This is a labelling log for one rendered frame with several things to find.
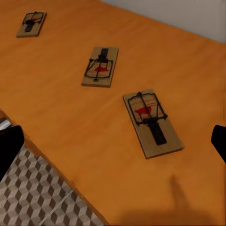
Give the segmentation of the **mousetrap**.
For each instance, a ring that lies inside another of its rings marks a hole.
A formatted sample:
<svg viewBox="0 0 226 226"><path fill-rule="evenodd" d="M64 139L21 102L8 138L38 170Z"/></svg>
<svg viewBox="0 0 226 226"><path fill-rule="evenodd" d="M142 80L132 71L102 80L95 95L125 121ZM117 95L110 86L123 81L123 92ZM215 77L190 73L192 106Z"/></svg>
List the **mousetrap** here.
<svg viewBox="0 0 226 226"><path fill-rule="evenodd" d="M47 17L46 12L42 13L29 13L25 16L24 21L16 34L17 38L23 37L36 37L42 29L42 26Z"/></svg>
<svg viewBox="0 0 226 226"><path fill-rule="evenodd" d="M95 46L85 70L81 86L111 87L118 47Z"/></svg>
<svg viewBox="0 0 226 226"><path fill-rule="evenodd" d="M123 100L146 159L184 149L153 89L123 95Z"/></svg>

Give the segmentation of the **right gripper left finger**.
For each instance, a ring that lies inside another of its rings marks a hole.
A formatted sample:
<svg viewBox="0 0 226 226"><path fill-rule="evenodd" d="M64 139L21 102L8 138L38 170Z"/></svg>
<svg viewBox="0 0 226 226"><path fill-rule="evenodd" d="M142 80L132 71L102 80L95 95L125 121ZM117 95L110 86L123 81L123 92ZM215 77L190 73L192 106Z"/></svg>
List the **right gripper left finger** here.
<svg viewBox="0 0 226 226"><path fill-rule="evenodd" d="M0 130L0 181L4 178L25 139L20 125Z"/></svg>

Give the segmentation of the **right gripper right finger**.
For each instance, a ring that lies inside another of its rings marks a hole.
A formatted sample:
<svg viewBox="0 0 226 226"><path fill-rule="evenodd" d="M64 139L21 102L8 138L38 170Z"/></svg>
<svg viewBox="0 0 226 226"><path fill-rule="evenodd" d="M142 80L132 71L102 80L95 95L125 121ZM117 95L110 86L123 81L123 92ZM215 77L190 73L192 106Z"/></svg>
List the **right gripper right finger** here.
<svg viewBox="0 0 226 226"><path fill-rule="evenodd" d="M212 132L211 142L226 163L226 127L216 125Z"/></svg>

